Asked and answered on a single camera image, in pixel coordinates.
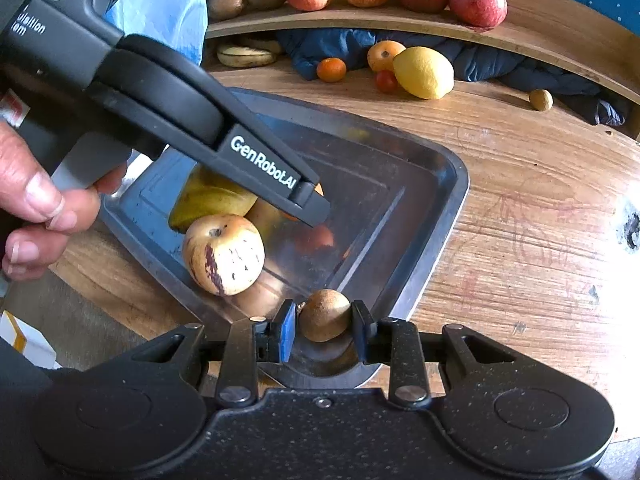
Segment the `person's left hand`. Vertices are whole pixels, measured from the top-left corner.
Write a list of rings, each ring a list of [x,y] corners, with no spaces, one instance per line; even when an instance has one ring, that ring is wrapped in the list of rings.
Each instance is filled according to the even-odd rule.
[[[6,237],[2,271],[12,281],[41,278],[61,258],[70,237],[90,229],[101,196],[112,194],[125,177],[121,164],[88,188],[60,191],[6,122],[1,124],[1,209],[26,224]]]

